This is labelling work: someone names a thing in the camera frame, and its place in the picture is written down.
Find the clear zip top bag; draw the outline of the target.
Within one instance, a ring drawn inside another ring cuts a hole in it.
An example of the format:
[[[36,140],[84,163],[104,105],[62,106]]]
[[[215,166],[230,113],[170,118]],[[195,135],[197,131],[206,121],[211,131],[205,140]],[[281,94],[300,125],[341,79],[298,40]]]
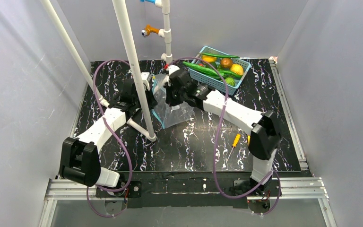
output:
[[[176,106],[169,106],[166,102],[166,90],[163,87],[165,75],[156,74],[153,76],[152,93],[157,105],[151,110],[153,116],[160,122],[163,129],[172,127],[189,120],[193,113],[193,107],[187,103]]]

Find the green chili pepper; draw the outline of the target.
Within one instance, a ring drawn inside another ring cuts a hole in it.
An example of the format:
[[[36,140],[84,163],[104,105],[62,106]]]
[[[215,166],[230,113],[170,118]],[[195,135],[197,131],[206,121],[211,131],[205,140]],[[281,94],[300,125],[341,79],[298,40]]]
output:
[[[227,77],[232,77],[235,79],[240,79],[242,77],[242,75],[235,73],[233,71],[230,71],[230,70],[220,70],[219,72],[222,74],[223,77],[227,76]]]

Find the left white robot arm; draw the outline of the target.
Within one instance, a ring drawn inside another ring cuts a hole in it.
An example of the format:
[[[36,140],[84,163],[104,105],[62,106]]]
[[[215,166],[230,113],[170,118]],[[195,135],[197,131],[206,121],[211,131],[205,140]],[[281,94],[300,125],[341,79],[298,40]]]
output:
[[[156,135],[150,136],[147,130],[133,121],[133,115],[140,108],[135,82],[133,79],[126,79],[123,89],[118,92],[115,101],[110,103],[102,117],[84,133],[64,140],[60,158],[60,177],[88,187],[97,186],[118,192],[121,175],[101,167],[99,153],[113,132],[125,124],[142,133],[150,141],[156,140]]]

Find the orange fruit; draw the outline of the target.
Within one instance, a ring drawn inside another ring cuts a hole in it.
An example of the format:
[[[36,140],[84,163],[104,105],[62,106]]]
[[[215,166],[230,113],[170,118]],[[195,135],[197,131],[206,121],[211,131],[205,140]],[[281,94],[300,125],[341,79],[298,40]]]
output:
[[[213,63],[213,62],[217,61],[217,57],[203,55],[202,60],[204,60],[204,61],[206,61],[208,63]]]

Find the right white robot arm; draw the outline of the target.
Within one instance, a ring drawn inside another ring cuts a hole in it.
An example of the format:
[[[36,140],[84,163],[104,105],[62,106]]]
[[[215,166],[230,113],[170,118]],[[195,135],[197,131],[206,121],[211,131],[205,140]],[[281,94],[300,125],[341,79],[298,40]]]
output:
[[[281,130],[277,115],[245,107],[204,83],[193,80],[189,73],[177,66],[169,67],[166,89],[166,103],[176,106],[187,103],[191,107],[222,116],[238,126],[249,137],[248,149],[254,156],[251,179],[267,182],[272,163],[281,141]]]

